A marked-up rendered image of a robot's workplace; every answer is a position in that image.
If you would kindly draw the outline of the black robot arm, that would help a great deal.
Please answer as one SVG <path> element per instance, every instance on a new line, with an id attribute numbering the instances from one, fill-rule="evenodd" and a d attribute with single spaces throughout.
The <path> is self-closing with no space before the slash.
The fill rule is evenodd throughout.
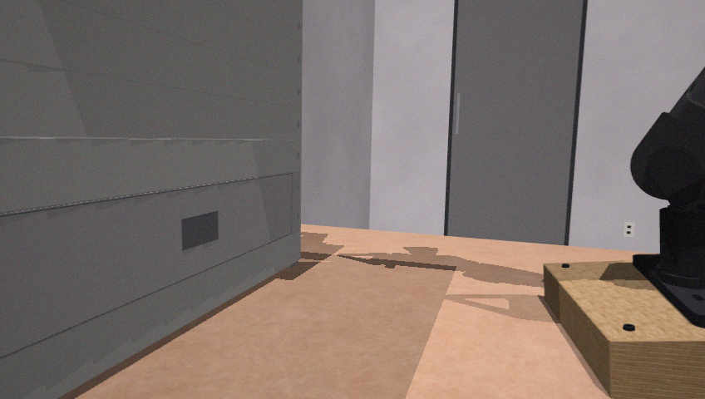
<path id="1" fill-rule="evenodd" d="M 630 170 L 642 191 L 670 203 L 659 210 L 660 254 L 635 254 L 633 266 L 705 328 L 705 67 L 640 141 Z"/>

